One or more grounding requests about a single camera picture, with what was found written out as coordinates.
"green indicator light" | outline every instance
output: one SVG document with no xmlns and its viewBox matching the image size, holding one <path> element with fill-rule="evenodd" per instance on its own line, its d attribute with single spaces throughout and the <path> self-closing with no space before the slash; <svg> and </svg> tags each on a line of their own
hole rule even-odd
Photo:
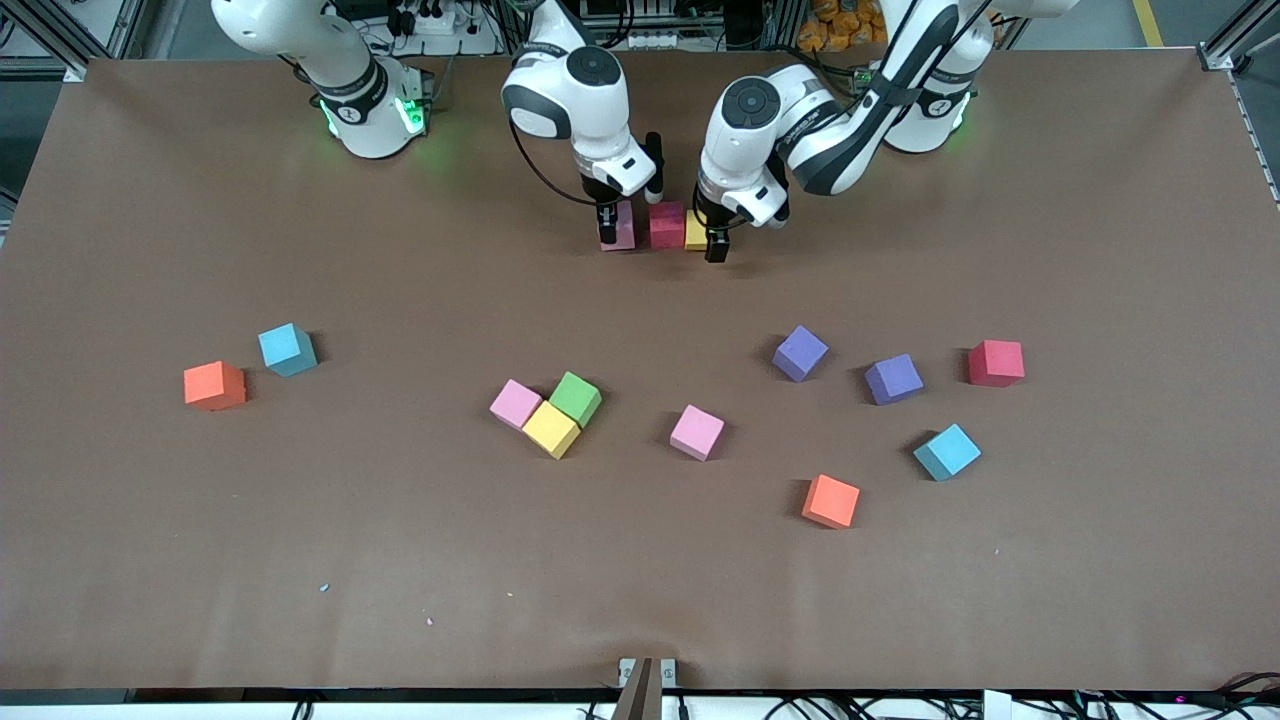
<svg viewBox="0 0 1280 720">
<path fill-rule="evenodd" d="M 960 123 L 964 122 L 964 109 L 969 105 L 969 100 L 972 99 L 973 99 L 972 92 L 964 94 L 964 100 L 960 101 L 960 109 L 956 110 L 956 120 L 951 123 L 951 132 L 955 132 L 956 129 L 960 128 Z"/>
<path fill-rule="evenodd" d="M 324 104 L 324 100 L 320 101 L 320 110 L 324 111 L 324 119 L 329 122 L 329 135 L 338 137 L 338 126 L 334 124 L 333 114 L 329 113 L 329 106 Z"/>
<path fill-rule="evenodd" d="M 426 127 L 422 120 L 422 108 L 417 102 L 396 100 L 396 109 L 399 110 L 401 119 L 404 120 L 404 129 L 411 135 L 417 135 Z"/>
</svg>

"foam cube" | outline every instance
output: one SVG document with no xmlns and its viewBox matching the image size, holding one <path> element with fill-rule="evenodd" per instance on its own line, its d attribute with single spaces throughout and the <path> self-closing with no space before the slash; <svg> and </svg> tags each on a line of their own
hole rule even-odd
<svg viewBox="0 0 1280 720">
<path fill-rule="evenodd" d="M 1025 377 L 1020 342 L 984 340 L 969 351 L 969 382 L 975 386 L 1009 387 Z"/>
<path fill-rule="evenodd" d="M 631 200 L 620 200 L 614 208 L 618 209 L 618 224 L 614 231 L 617 242 L 613 245 L 600 243 L 600 250 L 635 250 L 636 249 L 636 223 L 631 210 Z"/>
<path fill-rule="evenodd" d="M 867 384 L 872 388 L 876 405 L 888 405 L 906 400 L 924 389 L 924 380 L 915 372 L 910 355 L 881 360 L 867 370 Z"/>
<path fill-rule="evenodd" d="M 311 336 L 293 323 L 259 334 L 257 343 L 262 348 L 262 363 L 282 378 L 316 366 L 316 351 L 311 346 Z"/>
<path fill-rule="evenodd" d="M 915 459 L 938 482 L 950 480 L 979 455 L 982 451 L 960 429 L 960 425 L 951 425 L 933 436 L 929 442 L 915 448 Z"/>
<path fill-rule="evenodd" d="M 692 209 L 685 214 L 685 250 L 698 252 L 707 250 L 707 227 L 698 222 Z"/>
<path fill-rule="evenodd" d="M 649 247 L 678 250 L 685 246 L 685 204 L 678 200 L 649 206 Z"/>
<path fill-rule="evenodd" d="M 582 433 L 568 415 L 557 410 L 550 402 L 539 405 L 521 429 L 557 460 L 564 457 L 564 451 Z"/>
<path fill-rule="evenodd" d="M 809 495 L 800 512 L 814 523 L 842 530 L 854 524 L 854 507 L 861 491 L 836 478 L 818 475 L 809 483 Z"/>
<path fill-rule="evenodd" d="M 187 405 L 201 410 L 227 410 L 248 400 L 244 372 L 221 360 L 183 370 L 182 389 Z"/>
<path fill-rule="evenodd" d="M 773 354 L 773 364 L 795 382 L 809 377 L 822 356 L 827 354 L 827 343 L 809 332 L 804 325 L 796 325 L 787 340 L 782 341 Z"/>
<path fill-rule="evenodd" d="M 595 386 L 573 373 L 564 373 L 556 386 L 556 392 L 552 393 L 550 404 L 568 415 L 577 427 L 585 428 L 600 406 L 600 391 Z"/>
<path fill-rule="evenodd" d="M 724 420 L 689 405 L 671 430 L 671 446 L 705 462 L 723 429 Z"/>
<path fill-rule="evenodd" d="M 516 380 L 507 380 L 489 411 L 512 428 L 522 429 L 529 418 L 543 404 L 543 398 Z"/>
</svg>

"red cube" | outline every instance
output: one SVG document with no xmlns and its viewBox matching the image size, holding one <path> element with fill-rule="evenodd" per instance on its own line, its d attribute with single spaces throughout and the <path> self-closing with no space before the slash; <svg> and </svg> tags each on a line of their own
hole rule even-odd
<svg viewBox="0 0 1280 720">
<path fill-rule="evenodd" d="M 1025 377 L 1019 342 L 984 340 L 969 351 L 969 382 L 975 386 L 1009 387 Z"/>
<path fill-rule="evenodd" d="M 678 200 L 649 206 L 649 247 L 680 250 L 685 247 L 685 204 Z"/>
<path fill-rule="evenodd" d="M 842 530 L 854 524 L 859 489 L 836 478 L 818 475 L 809 483 L 801 515 L 828 528 Z"/>
</svg>

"green cube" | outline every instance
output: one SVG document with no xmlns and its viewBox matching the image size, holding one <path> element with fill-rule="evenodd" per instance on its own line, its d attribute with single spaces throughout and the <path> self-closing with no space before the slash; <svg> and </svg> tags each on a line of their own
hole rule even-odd
<svg viewBox="0 0 1280 720">
<path fill-rule="evenodd" d="M 591 415 L 595 415 L 595 409 L 600 406 L 600 391 L 573 373 L 564 373 L 561 384 L 556 386 L 556 392 L 552 393 L 550 404 L 568 415 L 577 427 L 585 428 Z"/>
</svg>

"dark red cube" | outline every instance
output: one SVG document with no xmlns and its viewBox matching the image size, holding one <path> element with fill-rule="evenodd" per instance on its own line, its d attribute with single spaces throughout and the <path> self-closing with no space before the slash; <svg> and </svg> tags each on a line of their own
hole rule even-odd
<svg viewBox="0 0 1280 720">
<path fill-rule="evenodd" d="M 975 386 L 1009 387 L 1025 377 L 1020 342 L 984 340 L 969 351 L 969 382 Z"/>
</svg>

